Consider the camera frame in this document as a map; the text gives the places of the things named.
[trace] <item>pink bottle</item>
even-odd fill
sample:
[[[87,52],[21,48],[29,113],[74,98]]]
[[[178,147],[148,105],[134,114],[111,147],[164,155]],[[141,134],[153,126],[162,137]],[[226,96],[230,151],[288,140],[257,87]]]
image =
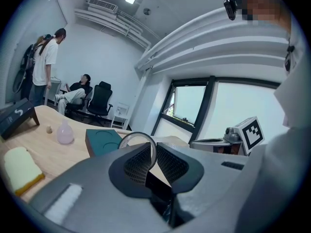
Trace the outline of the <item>pink bottle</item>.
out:
[[[73,131],[67,120],[64,119],[62,125],[58,127],[56,136],[57,141],[61,144],[69,144],[73,141]]]

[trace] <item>blue jeans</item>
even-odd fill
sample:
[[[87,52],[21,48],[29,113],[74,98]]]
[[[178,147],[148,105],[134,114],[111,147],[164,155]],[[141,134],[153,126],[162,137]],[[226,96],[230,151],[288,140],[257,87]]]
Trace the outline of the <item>blue jeans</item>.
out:
[[[29,94],[29,101],[33,104],[34,107],[42,104],[42,99],[44,95],[46,85],[34,85],[31,87]]]

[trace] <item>window frame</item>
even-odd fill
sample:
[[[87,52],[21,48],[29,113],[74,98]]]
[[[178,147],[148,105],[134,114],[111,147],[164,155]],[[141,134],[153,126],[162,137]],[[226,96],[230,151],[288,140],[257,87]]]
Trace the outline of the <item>window frame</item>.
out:
[[[204,119],[209,113],[209,106],[210,106],[212,94],[214,91],[215,82],[249,84],[249,85],[256,85],[256,86],[272,88],[272,89],[277,89],[280,86],[280,83],[272,82],[272,81],[250,79],[250,78],[232,78],[232,77],[215,77],[215,76],[210,76],[207,78],[172,80],[170,88],[166,94],[162,108],[156,120],[155,126],[152,130],[151,136],[155,135],[157,127],[160,123],[160,120],[161,118],[163,118],[177,125],[178,127],[192,133],[192,136],[189,140],[189,144],[190,142],[196,140],[204,124]],[[163,113],[164,108],[166,108],[168,106],[168,103],[171,102],[172,94],[176,87],[178,86],[203,86],[203,85],[205,85],[206,88],[205,88],[205,92],[203,95],[203,99],[202,99],[202,103],[201,103],[198,115],[196,117],[196,120],[193,126]]]

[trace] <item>beige pants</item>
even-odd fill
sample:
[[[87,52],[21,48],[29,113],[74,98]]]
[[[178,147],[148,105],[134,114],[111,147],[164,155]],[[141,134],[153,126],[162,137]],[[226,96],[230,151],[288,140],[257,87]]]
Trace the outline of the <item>beige pants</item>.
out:
[[[86,96],[85,91],[82,88],[65,93],[63,95],[64,98],[58,101],[58,112],[64,115],[65,108],[68,103],[81,104],[82,99],[85,98],[85,96]]]

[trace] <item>air conditioning vent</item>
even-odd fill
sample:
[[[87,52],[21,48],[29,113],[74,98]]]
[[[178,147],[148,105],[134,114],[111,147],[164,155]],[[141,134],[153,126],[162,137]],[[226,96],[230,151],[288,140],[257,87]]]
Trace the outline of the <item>air conditioning vent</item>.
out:
[[[102,0],[88,0],[87,3],[90,7],[104,10],[112,14],[115,14],[118,11],[118,7],[116,5]]]

